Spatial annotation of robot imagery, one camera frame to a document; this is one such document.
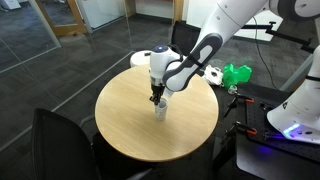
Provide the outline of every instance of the door frame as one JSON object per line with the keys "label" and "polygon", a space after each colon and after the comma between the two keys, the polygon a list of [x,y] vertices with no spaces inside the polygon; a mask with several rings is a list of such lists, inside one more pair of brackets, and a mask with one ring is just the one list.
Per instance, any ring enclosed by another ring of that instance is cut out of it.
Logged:
{"label": "door frame", "polygon": [[66,25],[54,25],[52,20],[50,19],[46,9],[42,4],[42,0],[35,0],[48,24],[50,25],[52,31],[56,36],[65,36],[65,35],[76,35],[76,34],[84,34],[87,33],[87,29],[83,23],[81,18],[81,14],[79,12],[78,6],[76,4],[76,0],[67,0],[73,17],[75,18],[76,24],[66,24]]}

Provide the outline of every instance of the black cable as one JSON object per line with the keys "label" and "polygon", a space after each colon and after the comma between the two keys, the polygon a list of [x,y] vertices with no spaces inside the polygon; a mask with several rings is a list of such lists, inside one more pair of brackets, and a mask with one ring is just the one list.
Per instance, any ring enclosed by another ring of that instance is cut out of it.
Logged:
{"label": "black cable", "polygon": [[268,71],[268,73],[269,73],[269,76],[270,76],[270,79],[271,79],[272,86],[273,86],[275,89],[279,90],[279,88],[277,88],[277,87],[274,85],[274,83],[273,83],[273,78],[272,78],[272,75],[271,75],[271,72],[270,72],[270,70],[269,70],[269,68],[268,68],[267,64],[265,63],[265,61],[264,61],[264,60],[263,60],[263,58],[262,58],[262,55],[261,55],[261,52],[260,52],[260,48],[259,48],[259,44],[258,44],[258,40],[257,40],[257,35],[258,35],[258,23],[257,23],[257,20],[256,20],[256,18],[255,18],[255,17],[253,17],[253,19],[254,19],[254,21],[255,21],[255,23],[256,23],[256,34],[255,34],[254,39],[255,39],[255,41],[256,41],[256,45],[257,45],[257,49],[258,49],[258,53],[259,53],[260,59],[261,59],[261,61],[263,62],[264,66],[266,67],[266,69],[267,69],[267,71]]}

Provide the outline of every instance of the black mesh chair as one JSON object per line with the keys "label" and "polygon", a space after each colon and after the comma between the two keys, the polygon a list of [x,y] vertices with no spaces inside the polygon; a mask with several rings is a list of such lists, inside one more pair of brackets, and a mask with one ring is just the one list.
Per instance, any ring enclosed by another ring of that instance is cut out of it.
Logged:
{"label": "black mesh chair", "polygon": [[100,133],[92,146],[77,124],[45,109],[35,110],[32,156],[36,180],[141,179],[152,170],[118,153]]}
{"label": "black mesh chair", "polygon": [[[200,30],[195,26],[176,21],[172,30],[171,44],[178,46],[181,53],[187,56],[195,46]],[[175,47],[173,47],[173,51],[179,53]]]}

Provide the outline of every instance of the round wooden table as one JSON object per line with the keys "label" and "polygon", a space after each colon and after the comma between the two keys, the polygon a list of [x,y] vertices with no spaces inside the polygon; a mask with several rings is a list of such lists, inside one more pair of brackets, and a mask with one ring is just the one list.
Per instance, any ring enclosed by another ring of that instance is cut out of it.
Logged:
{"label": "round wooden table", "polygon": [[155,118],[149,65],[114,77],[95,108],[97,126],[121,153],[142,161],[162,162],[187,155],[202,145],[218,119],[216,96],[200,76],[169,98],[166,120]]}

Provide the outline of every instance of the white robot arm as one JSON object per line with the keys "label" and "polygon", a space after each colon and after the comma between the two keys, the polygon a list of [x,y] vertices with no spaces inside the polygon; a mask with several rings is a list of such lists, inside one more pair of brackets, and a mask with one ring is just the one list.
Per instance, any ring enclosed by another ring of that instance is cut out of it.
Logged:
{"label": "white robot arm", "polygon": [[[184,90],[191,77],[253,16],[271,10],[284,20],[304,21],[320,16],[319,0],[220,0],[206,18],[198,41],[183,60],[167,46],[150,57],[152,100],[164,92]],[[320,144],[320,46],[308,77],[281,106],[268,113],[269,122],[286,138]]]}

